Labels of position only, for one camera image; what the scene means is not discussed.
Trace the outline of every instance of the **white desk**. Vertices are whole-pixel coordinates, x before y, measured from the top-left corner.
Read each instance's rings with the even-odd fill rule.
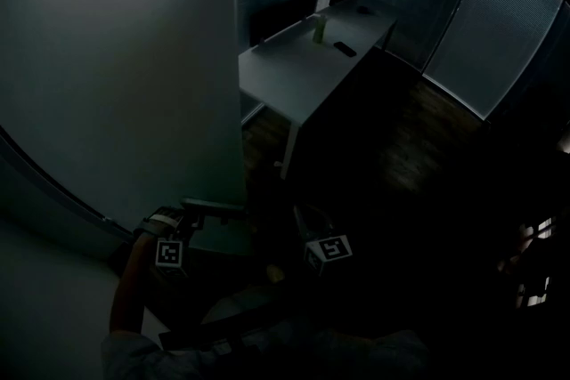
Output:
[[[358,5],[373,14],[358,13]],[[369,0],[349,0],[319,13],[329,18],[322,44],[313,42],[316,21],[309,18],[240,55],[240,89],[291,121],[283,179],[299,128],[395,24],[394,16]],[[357,54],[346,56],[336,42]]]

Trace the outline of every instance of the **bottle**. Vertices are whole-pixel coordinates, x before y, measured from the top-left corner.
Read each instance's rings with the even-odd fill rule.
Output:
[[[327,25],[327,17],[324,14],[317,16],[317,25],[314,28],[313,41],[315,43],[322,43],[324,37],[324,27]]]

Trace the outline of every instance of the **human arm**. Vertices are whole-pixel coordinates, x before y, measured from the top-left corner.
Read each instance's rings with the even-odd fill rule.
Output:
[[[133,245],[118,283],[110,313],[109,332],[141,333],[144,314],[144,282],[156,249],[156,238],[143,233]]]

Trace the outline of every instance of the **desk leg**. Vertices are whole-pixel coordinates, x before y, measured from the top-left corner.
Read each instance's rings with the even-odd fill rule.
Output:
[[[293,157],[293,149],[295,148],[295,142],[297,141],[297,135],[299,134],[301,126],[295,122],[291,122],[291,128],[289,129],[289,139],[287,140],[287,148],[285,149],[285,158],[283,159],[283,166],[281,167],[281,178],[287,179],[287,172],[289,170],[289,165],[291,164],[291,158]]]
[[[384,38],[384,43],[382,44],[382,51],[385,51],[386,48],[388,47],[388,43],[390,43],[390,38],[392,38],[392,34],[394,33],[394,29],[395,29],[395,25],[396,25],[397,21],[394,21],[394,24],[392,24],[392,26],[390,26],[390,28],[388,29],[388,32],[386,33],[386,38]]]

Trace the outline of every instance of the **curved wall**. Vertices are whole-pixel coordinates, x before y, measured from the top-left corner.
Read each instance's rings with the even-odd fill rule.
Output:
[[[63,188],[129,230],[183,195],[241,204],[233,7],[0,0],[0,125]]]
[[[487,118],[516,83],[562,4],[562,0],[380,1],[399,16],[388,50],[481,118]]]

